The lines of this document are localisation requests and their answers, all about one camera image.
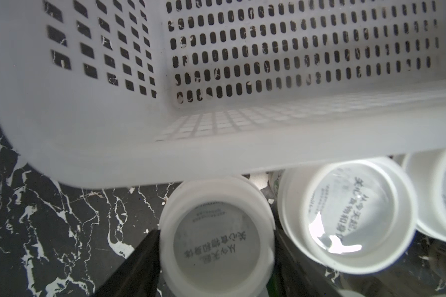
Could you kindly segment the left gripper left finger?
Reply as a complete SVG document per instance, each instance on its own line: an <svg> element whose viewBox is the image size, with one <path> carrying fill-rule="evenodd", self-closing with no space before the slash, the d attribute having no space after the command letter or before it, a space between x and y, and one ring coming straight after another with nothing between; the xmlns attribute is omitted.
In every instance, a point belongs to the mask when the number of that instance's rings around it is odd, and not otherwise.
<svg viewBox="0 0 446 297"><path fill-rule="evenodd" d="M150 231L134 252L93 295L154 297L161 273L159 236L159 230Z"/></svg>

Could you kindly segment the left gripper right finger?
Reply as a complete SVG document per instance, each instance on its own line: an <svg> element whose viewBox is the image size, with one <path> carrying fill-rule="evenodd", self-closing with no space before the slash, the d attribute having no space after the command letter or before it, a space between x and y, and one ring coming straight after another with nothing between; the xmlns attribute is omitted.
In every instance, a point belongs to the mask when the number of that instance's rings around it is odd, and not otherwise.
<svg viewBox="0 0 446 297"><path fill-rule="evenodd" d="M275 230L275 289L280 297L339 297L312 261L280 228Z"/></svg>

